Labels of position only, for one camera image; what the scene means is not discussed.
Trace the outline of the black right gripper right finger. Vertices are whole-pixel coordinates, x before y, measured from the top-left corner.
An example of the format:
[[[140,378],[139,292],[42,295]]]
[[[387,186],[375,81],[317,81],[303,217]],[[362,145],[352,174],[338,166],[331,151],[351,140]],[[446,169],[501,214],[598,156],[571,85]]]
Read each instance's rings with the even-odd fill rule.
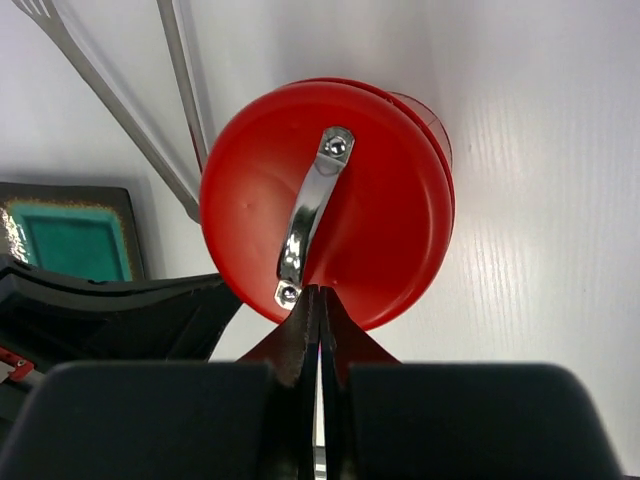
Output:
[[[619,479],[582,383],[540,363],[403,363],[319,292],[331,479]]]

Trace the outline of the stainless steel tongs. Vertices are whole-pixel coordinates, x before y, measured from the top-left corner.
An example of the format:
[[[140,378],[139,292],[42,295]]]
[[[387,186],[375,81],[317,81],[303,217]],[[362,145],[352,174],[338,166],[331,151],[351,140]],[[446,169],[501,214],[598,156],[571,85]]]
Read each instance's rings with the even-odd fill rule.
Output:
[[[199,219],[202,129],[175,1],[5,1],[1,167],[151,175]]]

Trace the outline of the red lid with metal handle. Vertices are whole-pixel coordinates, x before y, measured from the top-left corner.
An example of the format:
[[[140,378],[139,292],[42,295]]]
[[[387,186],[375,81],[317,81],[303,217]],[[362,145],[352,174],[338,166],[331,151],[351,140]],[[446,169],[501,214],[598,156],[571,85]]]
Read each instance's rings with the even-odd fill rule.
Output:
[[[391,91],[311,78],[259,97],[219,134],[200,186],[201,226],[218,272],[281,322],[278,263],[304,178],[331,127],[355,139],[305,250],[305,284],[334,289],[370,330],[411,308],[438,274],[455,217],[452,169],[433,133]]]

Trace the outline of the red cylindrical canister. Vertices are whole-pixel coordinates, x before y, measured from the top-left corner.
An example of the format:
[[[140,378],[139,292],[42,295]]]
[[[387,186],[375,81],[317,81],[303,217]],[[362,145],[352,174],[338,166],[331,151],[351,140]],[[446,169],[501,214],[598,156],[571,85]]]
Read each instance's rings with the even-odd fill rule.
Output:
[[[442,149],[449,169],[453,168],[453,154],[449,136],[439,117],[425,104],[419,100],[399,93],[391,91],[390,94],[399,101],[406,104],[421,120],[427,125],[429,130],[435,136],[438,145]]]

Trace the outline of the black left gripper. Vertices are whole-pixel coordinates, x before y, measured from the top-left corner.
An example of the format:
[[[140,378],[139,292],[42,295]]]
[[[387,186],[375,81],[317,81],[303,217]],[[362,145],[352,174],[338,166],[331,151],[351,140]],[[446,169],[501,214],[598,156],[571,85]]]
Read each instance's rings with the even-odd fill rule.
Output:
[[[217,274],[94,281],[1,257],[1,422],[54,366],[206,361],[241,306]]]

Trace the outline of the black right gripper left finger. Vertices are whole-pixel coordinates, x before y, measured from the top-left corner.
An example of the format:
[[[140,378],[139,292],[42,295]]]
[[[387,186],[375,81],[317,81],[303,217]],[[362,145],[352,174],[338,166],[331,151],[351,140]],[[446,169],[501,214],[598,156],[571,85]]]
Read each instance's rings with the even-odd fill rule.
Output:
[[[89,360],[28,391],[5,479],[307,479],[315,290],[240,360]]]

